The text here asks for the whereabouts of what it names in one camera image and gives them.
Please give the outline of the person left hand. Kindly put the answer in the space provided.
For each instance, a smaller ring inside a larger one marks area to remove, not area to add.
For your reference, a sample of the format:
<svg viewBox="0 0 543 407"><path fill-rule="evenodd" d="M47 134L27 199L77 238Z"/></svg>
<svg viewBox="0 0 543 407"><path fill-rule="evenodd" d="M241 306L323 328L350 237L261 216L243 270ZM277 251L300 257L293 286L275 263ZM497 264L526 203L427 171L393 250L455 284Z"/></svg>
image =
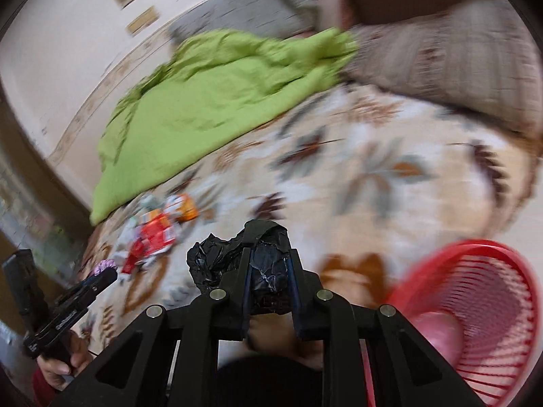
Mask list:
<svg viewBox="0 0 543 407"><path fill-rule="evenodd" d="M45 381L54 389L63 391L68 386L67 377L76 377L93 360L88 351L86 341L79 337L74 331L67 336L67 351L70 360L68 362L46 358L40 355L37 359L38 367L45 378Z"/></svg>

